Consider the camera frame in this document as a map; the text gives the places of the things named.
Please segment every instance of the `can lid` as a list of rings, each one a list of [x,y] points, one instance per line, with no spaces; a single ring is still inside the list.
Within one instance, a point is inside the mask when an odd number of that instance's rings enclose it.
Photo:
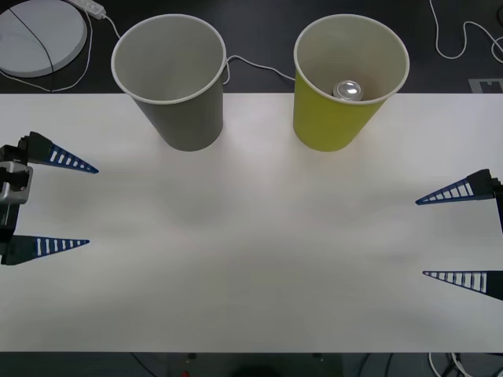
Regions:
[[[363,98],[363,89],[357,82],[344,80],[333,87],[334,97],[345,101],[361,101]]]

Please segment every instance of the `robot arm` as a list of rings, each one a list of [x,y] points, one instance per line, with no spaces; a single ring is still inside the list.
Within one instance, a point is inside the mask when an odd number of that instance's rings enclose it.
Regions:
[[[0,255],[3,265],[18,265],[35,258],[67,251],[89,240],[67,240],[36,236],[14,236],[22,204],[28,201],[33,177],[29,163],[96,174],[97,169],[55,145],[41,134],[31,132],[17,145],[0,148]]]

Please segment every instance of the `gray paper cup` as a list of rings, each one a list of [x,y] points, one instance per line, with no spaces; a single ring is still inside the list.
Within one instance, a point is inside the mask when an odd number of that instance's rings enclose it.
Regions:
[[[163,139],[196,151],[222,131],[226,46],[207,22],[183,14],[142,21],[117,42],[112,74]]]

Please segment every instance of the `white cable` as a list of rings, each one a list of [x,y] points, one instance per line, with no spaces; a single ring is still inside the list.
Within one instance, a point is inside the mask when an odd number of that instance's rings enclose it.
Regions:
[[[432,369],[433,373],[435,373],[435,375],[436,375],[437,377],[442,377],[442,376],[440,375],[440,373],[438,373],[438,372],[437,372],[437,370],[435,369],[435,366],[433,365],[433,360],[431,359],[431,352],[428,354],[428,361],[430,362],[430,367],[431,367],[431,369]]]
[[[86,11],[84,11],[84,13],[86,14],[87,20],[89,21],[89,29],[90,29],[90,33],[89,33],[89,51],[87,52],[86,69],[84,69],[84,73],[82,73],[82,76],[80,76],[79,79],[77,81],[75,81],[74,84],[72,84],[70,86],[67,86],[66,88],[61,88],[61,89],[53,90],[53,92],[62,92],[63,90],[68,90],[68,89],[73,88],[75,85],[77,85],[80,82],[80,80],[82,80],[84,78],[84,76],[87,73],[87,68],[89,67],[89,62],[91,61],[91,46],[93,45],[93,25],[91,23],[91,19],[89,18],[89,13],[86,12]]]
[[[120,39],[120,34],[119,32],[117,31],[117,27],[116,25],[113,23],[112,19],[110,17],[108,17],[107,15],[104,15],[103,18],[105,18],[110,24],[112,24],[112,27],[113,27],[113,31],[116,33],[117,35],[117,38]]]
[[[457,369],[459,369],[459,372],[461,372],[461,374],[464,377],[473,377],[472,375],[469,375],[465,371],[465,369],[463,368],[463,365],[461,365],[461,363],[457,360],[456,355],[454,353],[450,354],[450,356],[453,358],[454,365],[456,365]]]
[[[260,65],[260,64],[252,63],[251,61],[246,60],[243,57],[240,57],[239,55],[232,55],[231,57],[229,57],[227,59],[227,80],[223,83],[223,85],[227,85],[229,83],[229,81],[230,81],[229,62],[232,61],[232,60],[234,60],[234,59],[242,60],[243,62],[245,62],[247,64],[250,64],[253,67],[262,68],[262,69],[268,69],[270,71],[274,71],[274,72],[278,73],[279,76],[284,77],[285,79],[295,81],[295,79],[293,77],[287,76],[284,73],[279,72],[276,68],[267,67],[266,65]]]
[[[18,81],[18,82],[21,82],[23,84],[26,84],[26,85],[29,85],[29,86],[33,86],[34,88],[39,88],[41,90],[44,90],[46,92],[50,92],[49,89],[46,89],[46,88],[42,88],[41,86],[38,86],[38,85],[35,85],[35,84],[32,84],[30,82],[26,82],[26,81],[23,81],[23,80],[20,80],[20,79],[16,79],[15,77],[12,77],[12,76],[9,76],[7,74],[5,74],[3,71],[0,71],[0,74],[4,77],[6,77],[7,79],[11,79],[13,81]]]
[[[503,39],[503,37],[500,37],[498,39],[494,39],[493,36],[484,27],[482,27],[479,24],[472,22],[472,21],[465,21],[463,23],[464,45],[463,45],[463,49],[461,50],[461,52],[458,55],[456,55],[455,57],[448,57],[447,55],[444,55],[443,53],[441,53],[440,49],[439,49],[439,21],[437,20],[437,15],[435,14],[435,9],[433,8],[433,0],[430,0],[430,8],[431,8],[431,13],[433,13],[433,18],[435,19],[435,26],[436,26],[435,48],[437,49],[437,53],[439,53],[439,55],[441,57],[444,57],[446,59],[457,59],[458,57],[460,57],[461,55],[464,54],[464,51],[466,50],[466,45],[468,44],[468,38],[466,37],[466,25],[471,24],[471,25],[480,27],[487,34],[487,36],[493,41],[493,44],[490,47],[490,51],[493,54],[493,58],[503,64],[503,60],[498,58],[496,56],[496,53],[494,52],[494,45],[496,45],[500,49],[500,51],[503,53],[503,48],[497,42],[500,39]]]
[[[62,92],[64,90],[68,90],[68,89],[71,89],[73,88],[75,85],[77,85],[80,80],[83,79],[83,77],[86,75],[87,73],[87,68],[89,67],[89,62],[91,60],[91,46],[93,45],[93,25],[91,23],[91,19],[89,18],[89,14],[84,11],[84,13],[86,14],[87,16],[87,20],[89,21],[89,28],[90,28],[90,35],[89,35],[89,52],[87,53],[87,63],[86,63],[86,68],[84,69],[84,73],[82,73],[82,75],[79,77],[79,79],[77,81],[75,81],[72,85],[70,86],[66,86],[65,88],[60,88],[60,89],[55,89],[53,90],[53,93],[56,93],[56,92]],[[26,84],[26,85],[29,85],[29,86],[33,86],[34,88],[39,88],[41,90],[44,90],[45,92],[50,92],[49,89],[46,89],[46,88],[43,88],[41,86],[38,86],[38,85],[35,85],[35,84],[32,84],[30,82],[26,82],[26,81],[23,81],[21,79],[17,79],[15,77],[12,77],[10,75],[6,75],[4,72],[0,71],[0,73],[6,77],[7,79],[11,79],[13,81],[18,81],[18,82],[22,82],[23,84]]]

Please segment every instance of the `white round object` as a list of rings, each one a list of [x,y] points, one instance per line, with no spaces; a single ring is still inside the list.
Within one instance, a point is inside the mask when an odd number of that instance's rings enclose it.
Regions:
[[[75,59],[86,43],[86,23],[67,2],[30,0],[12,10],[46,47],[54,71]],[[0,70],[18,77],[51,73],[39,41],[9,10],[0,15]]]

